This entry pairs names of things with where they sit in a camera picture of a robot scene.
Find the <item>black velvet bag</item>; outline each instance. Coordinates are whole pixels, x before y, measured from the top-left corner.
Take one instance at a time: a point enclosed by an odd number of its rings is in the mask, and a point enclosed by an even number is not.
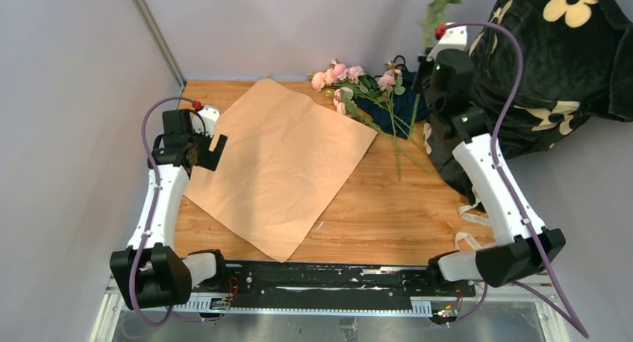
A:
[[[633,120],[633,25],[615,0],[498,0],[489,21],[518,39],[525,58],[499,133],[506,159],[551,149],[592,116]],[[495,123],[514,83],[514,48],[486,28],[470,54],[473,102]],[[444,181],[473,202],[466,173],[428,124],[424,139]]]

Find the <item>red connector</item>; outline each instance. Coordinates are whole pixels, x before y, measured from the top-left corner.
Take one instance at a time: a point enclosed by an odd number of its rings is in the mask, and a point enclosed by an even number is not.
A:
[[[446,33],[446,23],[440,23],[440,25],[438,25],[437,29],[435,30],[435,39],[439,40],[440,38],[442,38],[444,36],[444,34]]]
[[[196,112],[202,109],[202,103],[200,101],[194,101],[191,106],[196,110]]]

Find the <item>gray floor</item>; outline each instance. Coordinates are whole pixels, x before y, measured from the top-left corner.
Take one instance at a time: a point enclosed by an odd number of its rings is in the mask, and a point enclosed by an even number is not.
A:
[[[474,304],[464,303],[463,311]],[[545,337],[540,329],[533,303],[487,302],[463,325],[448,330],[428,330],[426,318],[404,317],[335,317],[228,315],[215,323],[183,323],[171,319],[165,326],[141,339],[152,330],[129,311],[121,313],[119,329],[113,341],[222,341],[222,342],[378,342],[378,341],[512,341],[540,342]],[[148,314],[155,320],[161,313]]]

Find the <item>wooden surface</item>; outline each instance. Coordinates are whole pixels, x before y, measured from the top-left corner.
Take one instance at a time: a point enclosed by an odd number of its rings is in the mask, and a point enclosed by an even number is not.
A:
[[[331,100],[323,92],[314,92],[308,82],[280,83],[334,109]],[[189,81],[184,95],[224,112],[253,84]],[[418,127],[414,132],[418,142],[420,131]],[[414,144],[404,140],[400,144],[432,168]],[[464,200],[437,172],[429,173],[404,156],[401,162],[402,181],[398,182],[393,145],[379,134],[290,260],[426,265],[429,258],[453,250],[458,231],[472,233],[481,244],[494,241],[489,228],[459,218],[457,208]],[[206,249],[220,249],[227,259],[270,259],[184,197],[175,250],[185,256]]]

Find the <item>wooden table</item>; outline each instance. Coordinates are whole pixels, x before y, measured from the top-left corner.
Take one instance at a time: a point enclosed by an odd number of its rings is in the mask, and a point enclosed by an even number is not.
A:
[[[280,83],[334,109],[331,100],[313,91],[308,82]],[[189,81],[184,95],[224,112],[253,84]],[[185,102],[181,106],[190,107]],[[419,133],[414,136],[420,142]],[[432,168],[413,143],[401,140],[401,147]],[[426,265],[429,258],[453,250],[458,231],[470,232],[482,244],[494,241],[491,229],[459,218],[457,208],[465,201],[437,172],[429,173],[404,156],[401,162],[398,182],[393,145],[378,135],[290,261]],[[186,256],[205,249],[220,249],[227,259],[270,259],[184,197],[175,251]]]

